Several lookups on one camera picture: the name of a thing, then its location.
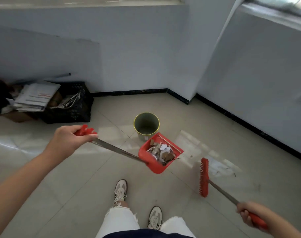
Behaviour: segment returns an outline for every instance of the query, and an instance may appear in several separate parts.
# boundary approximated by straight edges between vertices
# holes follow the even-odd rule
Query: tile floor
[[[1,237],[94,238],[119,179],[128,181],[127,201],[141,227],[159,205],[164,220],[183,216],[198,238],[265,237],[247,227],[214,188],[206,199],[198,195],[201,157],[210,160],[210,177],[219,186],[238,200],[267,205],[301,231],[301,161],[196,99],[186,105],[169,94],[95,98],[89,126],[102,140],[137,154],[142,142],[133,120],[144,111],[159,117],[159,131],[185,151],[181,159],[156,175],[144,164],[85,144],[50,172]],[[0,117],[0,182],[42,152],[60,125]]]

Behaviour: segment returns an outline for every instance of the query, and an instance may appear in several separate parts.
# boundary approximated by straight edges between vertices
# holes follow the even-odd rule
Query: window sill
[[[105,3],[86,2],[67,3],[4,3],[0,9],[37,9],[37,8],[68,8],[68,7],[132,7],[132,6],[177,6],[184,5],[180,0],[120,0]]]
[[[255,3],[243,3],[238,7],[238,10],[301,31],[301,17],[299,16],[263,7]]]

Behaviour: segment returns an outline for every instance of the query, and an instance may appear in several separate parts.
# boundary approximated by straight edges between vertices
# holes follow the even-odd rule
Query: sneaker
[[[126,180],[120,180],[115,186],[114,204],[117,201],[124,201],[126,198],[126,192],[127,192],[127,182]]]
[[[150,212],[147,228],[159,230],[162,225],[163,214],[158,206],[154,206]]]

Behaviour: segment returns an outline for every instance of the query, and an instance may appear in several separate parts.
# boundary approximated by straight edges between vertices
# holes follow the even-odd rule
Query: green trash can
[[[159,129],[159,119],[153,113],[141,113],[134,119],[134,129],[140,140],[146,142]]]

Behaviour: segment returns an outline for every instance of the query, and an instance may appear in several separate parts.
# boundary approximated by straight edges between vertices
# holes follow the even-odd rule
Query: red dustpan
[[[83,135],[96,134],[96,133],[97,132],[94,132],[93,128],[88,128],[88,125],[84,124],[81,127],[81,129],[79,129],[74,134],[76,136],[83,136]],[[160,162],[158,162],[151,153],[147,152],[147,150],[151,147],[151,140],[154,140],[154,142],[156,142],[156,143],[162,143],[162,144],[169,145],[170,148],[172,149],[173,153],[175,154],[174,159],[172,159],[165,165],[162,165]],[[111,150],[113,152],[127,156],[129,158],[135,159],[137,161],[143,162],[148,166],[148,168],[151,171],[153,171],[156,174],[162,173],[176,158],[178,158],[179,155],[181,155],[184,152],[181,148],[179,148],[176,144],[171,142],[169,139],[167,139],[161,133],[155,134],[151,139],[149,139],[145,144],[142,145],[142,147],[138,151],[138,157],[133,154],[130,154],[129,152],[126,152],[125,150],[122,150],[109,143],[106,143],[100,139],[95,139],[92,141],[92,143],[99,145],[103,148],[106,148],[108,150]]]

